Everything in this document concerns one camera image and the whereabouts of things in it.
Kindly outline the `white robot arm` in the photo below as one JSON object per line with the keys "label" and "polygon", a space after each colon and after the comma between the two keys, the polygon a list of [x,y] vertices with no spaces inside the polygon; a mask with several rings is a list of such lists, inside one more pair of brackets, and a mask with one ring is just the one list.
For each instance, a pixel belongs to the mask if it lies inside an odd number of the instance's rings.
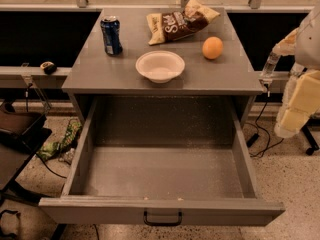
{"label": "white robot arm", "polygon": [[291,138],[320,109],[320,5],[317,4],[302,20],[298,29],[285,38],[295,42],[295,49],[283,49],[281,54],[293,54],[295,64],[285,86],[282,105],[274,131],[278,137]]}

